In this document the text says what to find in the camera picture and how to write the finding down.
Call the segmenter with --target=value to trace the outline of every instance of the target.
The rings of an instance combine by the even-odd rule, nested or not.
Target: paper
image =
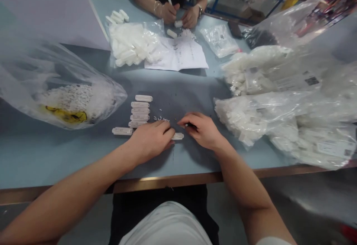
[[[157,63],[150,64],[145,61],[145,68],[174,71],[187,68],[208,68],[202,46],[197,42],[185,37],[160,38],[160,41],[162,48],[167,52]]]

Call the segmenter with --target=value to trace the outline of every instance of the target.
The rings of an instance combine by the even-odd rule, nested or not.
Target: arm
[[[176,20],[176,11],[180,8],[179,4],[172,6],[170,3],[166,2],[164,5],[156,0],[134,0],[138,5],[140,5],[146,11],[152,13],[158,18],[164,19],[166,24],[173,23]]]
[[[196,0],[196,5],[190,7],[182,16],[181,20],[184,28],[193,28],[197,24],[198,15],[200,12],[199,6],[202,8],[202,13],[207,7],[208,0]]]
[[[118,178],[169,148],[175,130],[157,121],[48,189],[0,233],[0,244],[56,244]]]
[[[215,152],[223,179],[236,199],[248,241],[256,244],[264,237],[273,236],[296,245],[267,191],[253,170],[217,130],[210,117],[199,112],[186,114],[178,124],[192,123],[186,131],[203,147]]]

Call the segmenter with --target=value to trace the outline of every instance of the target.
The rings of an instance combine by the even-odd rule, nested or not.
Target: floor
[[[340,226],[357,228],[357,168],[265,178],[262,183],[299,245],[351,244]],[[0,206],[0,230],[26,206]],[[104,195],[59,244],[108,244],[111,212],[112,195]],[[220,227],[222,245],[247,244],[236,205],[223,183],[208,185],[208,212]]]

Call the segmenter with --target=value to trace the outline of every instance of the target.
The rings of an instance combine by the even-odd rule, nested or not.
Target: wristwatch
[[[198,19],[200,19],[201,15],[202,15],[202,7],[201,7],[201,5],[198,4],[198,8],[200,9],[200,12],[198,13]]]

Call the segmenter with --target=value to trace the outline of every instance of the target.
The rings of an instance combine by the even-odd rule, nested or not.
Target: hand
[[[135,167],[145,163],[170,148],[174,144],[174,141],[171,140],[174,134],[175,130],[170,127],[170,123],[167,121],[159,120],[143,124],[124,144],[129,151],[133,151],[133,154],[128,157],[133,160]]]
[[[216,150],[227,142],[210,117],[199,112],[189,112],[177,124],[184,127],[189,122],[197,128],[187,126],[187,133],[204,148]]]
[[[176,21],[176,11],[180,8],[177,3],[172,6],[170,3],[166,2],[162,5],[161,10],[159,10],[160,18],[164,19],[165,24],[171,24]]]
[[[200,8],[198,5],[190,7],[186,12],[183,14],[181,20],[183,23],[184,28],[193,28],[197,24],[198,15],[200,13]]]

